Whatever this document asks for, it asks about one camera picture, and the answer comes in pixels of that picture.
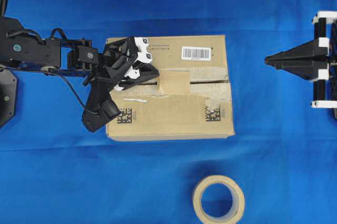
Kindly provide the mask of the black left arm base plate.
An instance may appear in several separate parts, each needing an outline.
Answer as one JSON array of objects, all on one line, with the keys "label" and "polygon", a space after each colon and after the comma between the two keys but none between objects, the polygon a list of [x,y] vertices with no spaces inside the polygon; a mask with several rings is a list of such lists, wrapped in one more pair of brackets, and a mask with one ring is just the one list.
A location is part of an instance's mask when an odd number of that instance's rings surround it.
[{"label": "black left arm base plate", "polygon": [[1,128],[15,116],[17,78],[1,65]]}]

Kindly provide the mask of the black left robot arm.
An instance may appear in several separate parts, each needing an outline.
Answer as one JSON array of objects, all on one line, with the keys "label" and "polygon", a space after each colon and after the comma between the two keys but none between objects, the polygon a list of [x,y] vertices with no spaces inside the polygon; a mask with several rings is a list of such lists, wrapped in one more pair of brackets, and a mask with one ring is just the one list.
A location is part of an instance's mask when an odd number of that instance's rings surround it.
[{"label": "black left robot arm", "polygon": [[91,40],[67,39],[60,28],[42,39],[19,20],[1,17],[1,65],[84,77],[84,85],[100,83],[108,90],[127,90],[159,76],[147,47],[147,38],[132,36],[107,43],[100,53]]}]

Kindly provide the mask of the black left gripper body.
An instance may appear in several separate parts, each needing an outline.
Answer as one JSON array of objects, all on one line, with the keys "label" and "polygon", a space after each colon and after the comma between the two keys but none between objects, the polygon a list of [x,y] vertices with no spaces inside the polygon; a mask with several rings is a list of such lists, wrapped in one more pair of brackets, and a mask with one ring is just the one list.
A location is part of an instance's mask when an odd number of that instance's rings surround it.
[{"label": "black left gripper body", "polygon": [[152,54],[147,51],[149,41],[144,37],[128,37],[106,43],[100,66],[100,81],[107,84],[108,91],[118,90],[124,76],[136,79],[138,68],[143,63],[152,64]]}]

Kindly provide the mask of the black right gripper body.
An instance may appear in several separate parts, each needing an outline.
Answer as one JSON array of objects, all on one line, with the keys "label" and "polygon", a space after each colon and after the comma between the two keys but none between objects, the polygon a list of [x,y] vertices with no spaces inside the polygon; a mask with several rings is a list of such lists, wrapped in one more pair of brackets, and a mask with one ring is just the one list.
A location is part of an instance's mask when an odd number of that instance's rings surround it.
[{"label": "black right gripper body", "polygon": [[314,39],[325,54],[317,57],[312,108],[332,109],[336,118],[336,11],[319,11],[312,19]]}]

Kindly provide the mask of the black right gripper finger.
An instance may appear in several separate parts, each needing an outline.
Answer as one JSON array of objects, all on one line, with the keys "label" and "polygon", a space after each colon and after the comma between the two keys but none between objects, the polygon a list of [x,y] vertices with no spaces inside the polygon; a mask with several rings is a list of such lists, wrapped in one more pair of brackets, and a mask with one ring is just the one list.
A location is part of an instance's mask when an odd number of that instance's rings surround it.
[{"label": "black right gripper finger", "polygon": [[265,62],[308,81],[328,80],[327,62]]},{"label": "black right gripper finger", "polygon": [[265,58],[265,63],[286,60],[323,60],[328,56],[328,38],[319,37],[302,45]]}]

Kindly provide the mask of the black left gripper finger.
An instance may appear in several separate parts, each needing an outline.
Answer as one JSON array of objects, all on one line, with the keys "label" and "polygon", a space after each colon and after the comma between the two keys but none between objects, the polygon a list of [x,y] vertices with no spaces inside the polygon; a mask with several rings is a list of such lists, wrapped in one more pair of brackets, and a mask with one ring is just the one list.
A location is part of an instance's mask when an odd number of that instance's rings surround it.
[{"label": "black left gripper finger", "polygon": [[133,82],[147,82],[159,77],[160,73],[156,67],[150,63],[143,63],[138,68],[132,65],[133,70],[138,72],[136,79]]},{"label": "black left gripper finger", "polygon": [[158,77],[158,75],[140,75],[136,79],[132,79],[129,76],[124,76],[121,81],[118,83],[118,90],[124,91],[127,89],[130,89],[136,85],[145,83],[149,80],[152,80],[154,78]]}]

